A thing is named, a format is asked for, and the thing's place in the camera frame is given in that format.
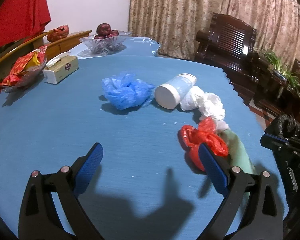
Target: red packaging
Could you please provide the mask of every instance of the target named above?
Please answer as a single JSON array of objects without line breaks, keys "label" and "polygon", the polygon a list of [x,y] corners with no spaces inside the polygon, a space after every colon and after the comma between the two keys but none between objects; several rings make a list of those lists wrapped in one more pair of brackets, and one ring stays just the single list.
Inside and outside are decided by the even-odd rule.
[{"label": "red packaging", "polygon": [[226,157],[229,154],[227,144],[216,135],[216,125],[211,117],[201,121],[198,129],[191,125],[184,125],[181,128],[181,135],[184,143],[190,147],[190,159],[202,171],[205,171],[205,169],[199,159],[198,149],[200,144],[206,143],[217,156]]},{"label": "red packaging", "polygon": [[37,49],[37,58],[40,62],[40,65],[33,66],[29,68],[28,70],[24,70],[27,63],[32,59],[32,57],[35,54],[35,51],[32,51],[20,58],[17,59],[15,64],[10,70],[10,73],[7,77],[0,82],[0,92],[2,89],[6,89],[7,87],[21,87],[29,85],[29,83],[33,80],[33,78],[40,72],[40,69],[44,68],[46,59],[45,59],[45,53],[47,50],[47,46],[42,46]]},{"label": "red packaging", "polygon": [[68,25],[62,25],[53,30],[53,33],[48,34],[47,40],[50,42],[61,40],[69,35]]}]

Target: green plant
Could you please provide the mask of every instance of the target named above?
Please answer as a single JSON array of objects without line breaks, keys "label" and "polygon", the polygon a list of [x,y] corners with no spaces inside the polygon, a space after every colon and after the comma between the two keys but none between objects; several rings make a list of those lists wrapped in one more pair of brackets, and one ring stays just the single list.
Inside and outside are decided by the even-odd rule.
[{"label": "green plant", "polygon": [[300,86],[300,81],[296,74],[291,73],[290,70],[287,70],[288,66],[284,65],[281,62],[281,58],[278,57],[273,51],[262,49],[260,53],[263,54],[263,56],[265,56],[265,58],[274,66],[276,71],[287,78],[289,85],[292,88],[297,88]]},{"label": "green plant", "polygon": [[266,57],[266,59],[274,66],[276,71],[281,73],[282,70],[282,62],[281,58],[278,57],[273,51],[271,50],[262,50],[261,53]]}]

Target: red apple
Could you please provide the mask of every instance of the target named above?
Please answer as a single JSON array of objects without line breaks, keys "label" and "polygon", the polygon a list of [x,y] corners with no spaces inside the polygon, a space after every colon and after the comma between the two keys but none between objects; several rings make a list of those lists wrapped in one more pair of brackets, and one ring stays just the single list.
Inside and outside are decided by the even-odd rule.
[{"label": "red apple", "polygon": [[115,37],[115,36],[118,36],[118,34],[116,34],[116,33],[111,33],[111,34],[109,34],[109,35],[107,36],[107,38]]},{"label": "red apple", "polygon": [[103,40],[105,38],[106,38],[105,36],[98,36],[98,35],[94,36],[95,40]]},{"label": "red apple", "polygon": [[119,31],[118,30],[112,30],[112,32],[111,33],[116,33],[117,34],[117,36],[119,35]]},{"label": "red apple", "polygon": [[97,28],[97,34],[99,36],[108,36],[111,34],[111,27],[108,23],[101,23]]}]

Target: red snack bag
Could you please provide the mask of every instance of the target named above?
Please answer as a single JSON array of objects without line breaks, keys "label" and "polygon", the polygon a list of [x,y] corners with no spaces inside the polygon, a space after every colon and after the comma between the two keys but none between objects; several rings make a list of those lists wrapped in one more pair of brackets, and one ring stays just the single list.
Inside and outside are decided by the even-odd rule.
[{"label": "red snack bag", "polygon": [[190,147],[189,157],[197,168],[205,171],[199,159],[198,149],[201,143],[206,143],[217,156],[226,157],[229,154],[228,146],[215,134],[216,125],[211,117],[207,117],[199,123],[198,129],[191,125],[184,125],[181,134],[184,143]]},{"label": "red snack bag", "polygon": [[[2,80],[2,82],[0,82],[0,92],[4,87],[14,87],[17,84],[20,85],[23,77],[29,72],[33,72],[33,75],[37,75],[39,72],[35,67],[44,62],[46,50],[47,46],[44,45],[38,48],[36,51],[32,51],[22,57],[19,57],[11,68],[9,75]],[[31,60],[34,60],[35,64],[31,64],[29,68],[26,68],[27,64]]]},{"label": "red snack bag", "polygon": [[62,25],[56,29],[53,30],[53,33],[48,34],[47,40],[50,42],[58,41],[69,34],[69,27],[68,25]]}]

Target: white cylindrical container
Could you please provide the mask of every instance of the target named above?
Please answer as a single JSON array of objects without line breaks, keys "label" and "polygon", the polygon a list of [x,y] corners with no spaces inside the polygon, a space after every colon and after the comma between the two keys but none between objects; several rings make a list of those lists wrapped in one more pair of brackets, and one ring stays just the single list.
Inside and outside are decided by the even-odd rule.
[{"label": "white cylindrical container", "polygon": [[197,78],[183,73],[158,86],[154,92],[155,100],[166,109],[174,109],[194,86]]}]

